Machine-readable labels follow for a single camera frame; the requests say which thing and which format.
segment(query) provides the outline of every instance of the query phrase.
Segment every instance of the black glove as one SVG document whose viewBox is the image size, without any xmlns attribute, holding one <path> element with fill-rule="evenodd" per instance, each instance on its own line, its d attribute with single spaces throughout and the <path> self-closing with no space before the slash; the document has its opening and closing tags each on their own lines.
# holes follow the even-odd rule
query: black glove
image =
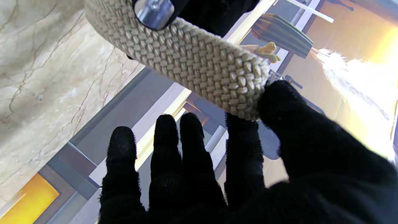
<svg viewBox="0 0 398 224">
<path fill-rule="evenodd" d="M 195 114 L 180 122 L 183 160 L 178 152 L 178 130 L 171 115 L 161 115 L 155 126 L 151 160 L 149 211 L 140 202 L 139 177 L 135 171 L 137 150 L 128 127 L 117 127 L 107 153 L 107 174 L 102 183 L 99 223 L 169 222 L 203 206 L 226 209 L 210 154 L 203 143 L 203 129 Z"/>
</svg>

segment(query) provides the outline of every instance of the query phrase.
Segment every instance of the beige marble tile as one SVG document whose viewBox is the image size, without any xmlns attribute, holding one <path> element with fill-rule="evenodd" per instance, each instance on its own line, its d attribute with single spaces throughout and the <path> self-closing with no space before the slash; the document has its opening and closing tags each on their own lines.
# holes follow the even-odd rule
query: beige marble tile
<svg viewBox="0 0 398 224">
<path fill-rule="evenodd" d="M 0 208 L 143 67 L 94 31 L 84 0 L 2 0 Z"/>
</svg>

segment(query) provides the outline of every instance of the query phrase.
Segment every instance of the woven rope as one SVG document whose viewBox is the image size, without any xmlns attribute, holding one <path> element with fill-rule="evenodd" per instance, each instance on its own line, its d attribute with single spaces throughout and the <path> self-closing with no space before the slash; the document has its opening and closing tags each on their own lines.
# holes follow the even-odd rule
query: woven rope
<svg viewBox="0 0 398 224">
<path fill-rule="evenodd" d="M 268 62 L 181 18 L 152 31 L 135 17 L 130 0 L 86 0 L 86 18 L 117 48 L 218 107 L 257 120 L 257 100 Z"/>
</svg>

